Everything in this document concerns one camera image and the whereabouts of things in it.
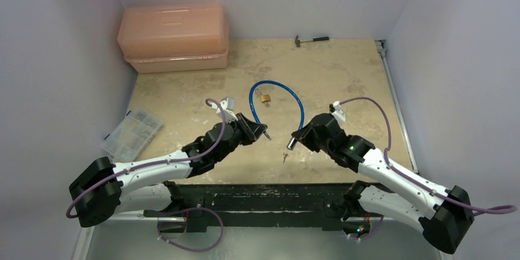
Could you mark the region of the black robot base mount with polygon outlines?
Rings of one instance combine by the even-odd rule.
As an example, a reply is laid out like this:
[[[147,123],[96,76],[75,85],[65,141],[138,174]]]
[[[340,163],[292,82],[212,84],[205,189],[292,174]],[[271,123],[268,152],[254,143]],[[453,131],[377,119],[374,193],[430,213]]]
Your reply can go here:
[[[187,232],[210,226],[320,228],[364,236],[381,216],[367,213],[352,191],[362,182],[311,184],[179,185],[166,183],[166,207],[147,207],[144,215],[181,221]]]

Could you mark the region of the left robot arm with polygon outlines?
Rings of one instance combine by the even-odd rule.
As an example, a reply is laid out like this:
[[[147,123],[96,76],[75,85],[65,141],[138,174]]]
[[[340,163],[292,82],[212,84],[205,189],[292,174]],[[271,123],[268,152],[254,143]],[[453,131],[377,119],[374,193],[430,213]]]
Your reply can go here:
[[[69,185],[72,204],[66,216],[78,218],[83,228],[98,225],[120,213],[124,197],[133,191],[202,175],[237,147],[255,143],[267,128],[238,113],[236,120],[217,123],[194,142],[164,156],[129,163],[98,158]]]

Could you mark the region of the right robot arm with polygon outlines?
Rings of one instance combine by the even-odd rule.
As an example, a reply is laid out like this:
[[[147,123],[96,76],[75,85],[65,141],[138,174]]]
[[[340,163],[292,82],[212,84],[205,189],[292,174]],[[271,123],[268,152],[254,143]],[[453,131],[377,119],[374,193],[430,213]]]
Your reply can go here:
[[[454,254],[474,222],[468,192],[451,189],[389,159],[384,151],[357,135],[348,135],[330,113],[312,118],[292,137],[307,149],[323,151],[339,166],[351,169],[384,186],[356,181],[344,195],[343,219],[377,213],[417,230],[434,248]]]

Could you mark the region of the blue cable lock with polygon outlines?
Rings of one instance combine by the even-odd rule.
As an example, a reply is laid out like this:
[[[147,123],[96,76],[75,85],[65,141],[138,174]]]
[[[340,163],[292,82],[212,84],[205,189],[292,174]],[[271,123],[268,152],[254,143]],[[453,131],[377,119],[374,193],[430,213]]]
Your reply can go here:
[[[298,105],[298,108],[299,108],[299,112],[300,112],[300,120],[299,120],[299,125],[298,125],[297,130],[302,129],[304,127],[304,121],[305,121],[305,109],[304,109],[302,101],[300,100],[300,97],[290,87],[286,86],[283,83],[274,81],[274,80],[260,80],[256,83],[254,83],[249,90],[248,103],[250,106],[251,114],[252,114],[255,122],[260,123],[260,120],[259,120],[258,114],[256,112],[256,108],[254,106],[253,96],[255,94],[255,91],[258,89],[258,87],[260,85],[274,85],[274,86],[280,87],[280,88],[284,89],[285,91],[287,91],[295,99],[296,104]]]

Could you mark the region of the brass padlock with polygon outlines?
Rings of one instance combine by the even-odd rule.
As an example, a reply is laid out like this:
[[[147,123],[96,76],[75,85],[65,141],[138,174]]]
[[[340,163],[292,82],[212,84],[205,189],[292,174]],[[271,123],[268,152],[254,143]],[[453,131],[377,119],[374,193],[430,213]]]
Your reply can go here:
[[[270,95],[264,94],[260,89],[255,89],[255,94],[263,104],[271,101]]]

